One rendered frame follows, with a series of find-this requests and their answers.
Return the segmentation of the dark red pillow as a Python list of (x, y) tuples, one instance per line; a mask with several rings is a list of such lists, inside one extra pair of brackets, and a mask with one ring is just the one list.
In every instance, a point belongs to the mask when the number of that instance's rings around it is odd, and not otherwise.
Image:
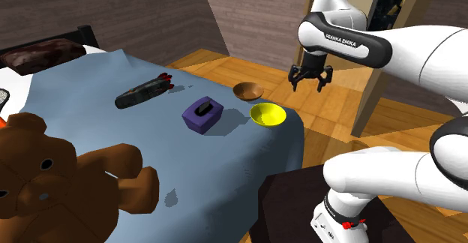
[(0, 55), (1, 62), (21, 76), (35, 74), (86, 54), (83, 45), (59, 38), (14, 49)]

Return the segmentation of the bed with blue blanket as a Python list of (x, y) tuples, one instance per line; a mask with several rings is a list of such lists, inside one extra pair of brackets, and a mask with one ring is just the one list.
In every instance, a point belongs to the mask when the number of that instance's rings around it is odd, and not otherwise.
[[(164, 67), (123, 50), (86, 55), (28, 76), (0, 69), (10, 92), (2, 116), (42, 117), (47, 134), (73, 143), (78, 154), (128, 143), (157, 170), (160, 200), (151, 214), (121, 212), (106, 243), (239, 243), (258, 218), (257, 191), (267, 176), (302, 165), (304, 126), (292, 109), (277, 127), (251, 120), (251, 105), (231, 88), (171, 70), (174, 89), (127, 109), (118, 95), (157, 77)], [(182, 114), (205, 96), (223, 106), (206, 133)]]

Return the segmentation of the dark robot stand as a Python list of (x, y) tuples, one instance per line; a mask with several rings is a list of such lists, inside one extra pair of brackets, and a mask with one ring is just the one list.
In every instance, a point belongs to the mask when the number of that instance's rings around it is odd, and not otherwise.
[[(258, 190), (258, 220), (252, 243), (322, 243), (310, 222), (328, 192), (323, 167), (312, 166), (268, 176)], [(416, 243), (379, 198), (364, 208), (370, 243)]]

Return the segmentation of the brown wooden bowl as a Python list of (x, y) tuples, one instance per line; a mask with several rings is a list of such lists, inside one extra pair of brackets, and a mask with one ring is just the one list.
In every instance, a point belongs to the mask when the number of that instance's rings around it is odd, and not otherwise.
[(240, 82), (232, 88), (233, 94), (242, 101), (255, 101), (264, 93), (264, 88), (255, 82)]

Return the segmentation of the purple tissue box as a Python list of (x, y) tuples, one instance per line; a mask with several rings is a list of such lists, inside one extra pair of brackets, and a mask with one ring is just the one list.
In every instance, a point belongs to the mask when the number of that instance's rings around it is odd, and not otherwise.
[(204, 134), (219, 121), (223, 111), (221, 104), (205, 96), (192, 103), (181, 117), (189, 129)]

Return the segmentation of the grey white flat object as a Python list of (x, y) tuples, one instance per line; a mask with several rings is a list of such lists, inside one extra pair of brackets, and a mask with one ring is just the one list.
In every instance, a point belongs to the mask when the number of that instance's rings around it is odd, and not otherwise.
[(8, 102), (9, 98), (9, 91), (4, 88), (0, 88), (0, 112), (4, 108), (5, 104)]

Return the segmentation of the yellow bowl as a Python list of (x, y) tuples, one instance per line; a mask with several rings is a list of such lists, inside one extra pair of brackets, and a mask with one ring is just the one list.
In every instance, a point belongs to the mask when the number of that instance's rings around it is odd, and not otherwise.
[(256, 124), (266, 128), (276, 127), (287, 118), (287, 113), (283, 107), (266, 102), (252, 106), (249, 114)]

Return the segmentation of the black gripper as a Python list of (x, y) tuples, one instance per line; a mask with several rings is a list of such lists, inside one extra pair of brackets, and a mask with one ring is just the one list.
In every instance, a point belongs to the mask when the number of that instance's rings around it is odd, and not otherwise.
[(326, 53), (318, 55), (304, 52), (301, 67), (293, 64), (288, 73), (288, 81), (292, 85), (292, 90), (295, 92), (298, 83), (304, 78), (317, 78), (319, 80), (317, 91), (321, 92), (322, 88), (327, 83), (332, 81), (333, 68), (330, 65), (325, 66)]

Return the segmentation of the black toy rocket red tips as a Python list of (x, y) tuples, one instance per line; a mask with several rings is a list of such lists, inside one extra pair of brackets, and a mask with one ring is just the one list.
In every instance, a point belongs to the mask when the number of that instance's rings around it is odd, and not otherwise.
[(171, 79), (172, 75), (161, 73), (157, 78), (144, 82), (120, 94), (115, 99), (115, 106), (118, 109), (125, 109), (162, 95), (174, 87)]

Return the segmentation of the wooden door frame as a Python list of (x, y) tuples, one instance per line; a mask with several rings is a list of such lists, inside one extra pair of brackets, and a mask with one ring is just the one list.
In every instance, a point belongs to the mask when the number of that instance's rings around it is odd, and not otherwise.
[[(317, 0), (307, 0), (307, 6), (311, 8), (315, 1)], [(421, 19), (421, 14), (415, 7), (416, 3), (417, 0), (373, 0), (367, 10), (367, 28), (369, 30), (385, 30), (417, 23)], [(374, 70), (370, 75), (352, 126), (352, 136), (360, 137), (362, 135), (383, 92), (387, 88), (388, 80), (389, 76), (380, 70)]]

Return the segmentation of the brown teddy bear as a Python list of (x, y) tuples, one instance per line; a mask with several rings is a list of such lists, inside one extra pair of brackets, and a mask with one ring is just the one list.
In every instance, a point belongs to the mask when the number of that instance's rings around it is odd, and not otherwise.
[(120, 211), (155, 210), (158, 174), (136, 146), (77, 155), (46, 129), (29, 112), (0, 128), (0, 243), (105, 243)]

